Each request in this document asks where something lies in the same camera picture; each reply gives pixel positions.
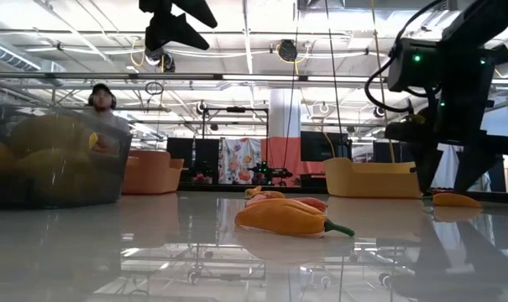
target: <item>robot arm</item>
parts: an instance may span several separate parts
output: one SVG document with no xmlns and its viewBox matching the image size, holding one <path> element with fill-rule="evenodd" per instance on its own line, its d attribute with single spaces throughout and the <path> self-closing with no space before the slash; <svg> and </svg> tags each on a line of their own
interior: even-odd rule
<svg viewBox="0 0 508 302">
<path fill-rule="evenodd" d="M 488 96 L 495 65 L 508 62 L 504 45 L 494 49 L 483 46 L 507 27 L 508 0 L 478 0 L 444 29 L 438 42 L 401 39 L 402 31 L 395 39 L 390 60 L 383 67 L 390 66 L 388 88 L 426 96 L 428 108 L 414 114 L 411 107 L 385 107 L 410 113 L 405 122 L 389 124 L 385 136 L 409 143 L 423 192 L 429 189 L 442 157 L 437 151 L 439 143 L 464 146 L 454 188 L 458 192 L 467 190 L 502 154 L 508 154 L 508 137 L 490 136 L 480 129 L 485 108 L 494 104 Z M 426 93 L 418 94 L 411 86 Z M 438 100 L 435 95 L 440 88 Z M 370 94 L 368 97 L 378 103 Z"/>
</svg>

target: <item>baseball cap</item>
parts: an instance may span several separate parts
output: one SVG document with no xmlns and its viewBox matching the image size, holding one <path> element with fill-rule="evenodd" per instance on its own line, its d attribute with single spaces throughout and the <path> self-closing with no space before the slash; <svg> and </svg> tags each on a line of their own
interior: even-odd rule
<svg viewBox="0 0 508 302">
<path fill-rule="evenodd" d="M 101 91 L 101 90 L 104 90 L 106 93 L 113 96 L 113 93 L 112 93 L 112 91 L 110 91 L 110 88 L 108 88 L 108 86 L 106 86 L 106 84 L 103 84 L 103 83 L 96 84 L 93 87 L 92 95 L 97 93 L 98 91 Z"/>
</svg>

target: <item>yellow bin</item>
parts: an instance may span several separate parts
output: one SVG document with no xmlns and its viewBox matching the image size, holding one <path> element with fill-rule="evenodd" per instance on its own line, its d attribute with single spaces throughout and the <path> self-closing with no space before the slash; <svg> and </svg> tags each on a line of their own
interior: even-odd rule
<svg viewBox="0 0 508 302">
<path fill-rule="evenodd" d="M 347 158 L 325 160 L 330 195 L 360 198 L 421 198 L 414 162 L 353 163 Z"/>
</svg>

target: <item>green pepper stem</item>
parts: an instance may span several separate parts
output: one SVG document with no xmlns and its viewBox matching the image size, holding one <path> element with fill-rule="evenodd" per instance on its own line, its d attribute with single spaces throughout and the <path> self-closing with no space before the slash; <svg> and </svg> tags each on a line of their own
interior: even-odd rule
<svg viewBox="0 0 508 302">
<path fill-rule="evenodd" d="M 353 230 L 351 230 L 345 226 L 339 226 L 339 225 L 329 221 L 328 219 L 324 222 L 324 231 L 325 232 L 338 231 L 338 232 L 342 232 L 343 234 L 349 235 L 350 237 L 354 236 Z"/>
</svg>

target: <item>ceiling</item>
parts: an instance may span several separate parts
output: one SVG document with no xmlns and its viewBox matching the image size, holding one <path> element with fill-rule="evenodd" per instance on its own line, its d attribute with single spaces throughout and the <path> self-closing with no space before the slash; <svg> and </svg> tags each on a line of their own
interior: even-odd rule
<svg viewBox="0 0 508 302">
<path fill-rule="evenodd" d="M 143 50 L 145 27 L 150 14 L 142 13 L 135 0 L 53 0 L 52 12 L 37 2 L 39 0 L 0 0 L 0 41 L 13 51 L 31 61 L 50 60 L 65 67 L 68 72 L 87 73 L 86 80 L 63 80 L 63 86 L 55 89 L 55 100 L 60 105 L 80 107 L 89 96 L 92 73 L 153 73 L 160 70 L 144 62 Z M 464 8 L 468 1 L 450 1 Z M 165 46 L 174 58 L 175 73 L 209 73 L 241 75 L 293 75 L 293 64 L 286 64 L 272 50 L 282 39 L 295 39 L 301 60 L 296 66 L 299 75 L 369 76 L 378 68 L 375 29 L 372 13 L 368 6 L 359 1 L 347 1 L 346 9 L 331 9 L 327 18 L 324 9 L 300 10 L 292 0 L 207 0 L 218 21 L 212 30 L 191 16 L 187 21 L 210 44 L 202 51 L 182 44 L 169 43 Z M 378 1 L 375 10 L 376 28 L 379 33 L 380 63 L 393 39 L 406 20 L 427 1 Z M 181 13 L 174 7 L 173 14 Z M 423 14 L 408 29 L 407 34 L 415 38 L 439 39 L 442 30 L 457 16 L 458 12 L 435 11 Z M 508 29 L 494 43 L 508 44 Z M 0 71 L 18 71 L 0 62 Z M 0 79 L 4 84 L 15 85 L 24 92 L 52 103 L 50 85 L 31 79 Z M 150 128 L 172 136 L 192 136 L 191 128 L 180 125 L 184 121 L 199 120 L 195 105 L 200 100 L 211 107 L 268 107 L 270 90 L 276 85 L 265 81 L 160 81 L 165 91 L 151 96 L 144 91 L 147 83 L 138 81 L 107 81 L 113 86 L 118 98 L 118 107 L 128 111 L 118 114 L 137 121 L 165 121 L 168 124 L 146 123 Z M 340 85 L 338 102 L 341 120 L 344 123 L 383 122 L 373 116 L 374 107 L 365 97 L 363 82 L 355 85 Z M 301 120 L 303 122 L 337 122 L 335 110 L 336 93 L 333 84 L 296 85 L 301 94 Z M 379 87 L 372 90 L 381 97 Z M 396 105 L 408 97 L 406 93 L 385 92 L 385 101 Z M 141 108 L 153 108 L 144 112 Z M 423 100 L 414 100 L 420 106 Z M 157 111 L 159 104 L 171 112 Z M 251 114 L 224 114 L 214 117 L 222 122 L 257 122 Z M 363 133 L 373 128 L 364 127 Z M 325 131 L 337 131 L 326 127 Z M 263 125 L 223 125 L 213 132 L 218 135 L 255 136 L 264 135 Z"/>
</svg>

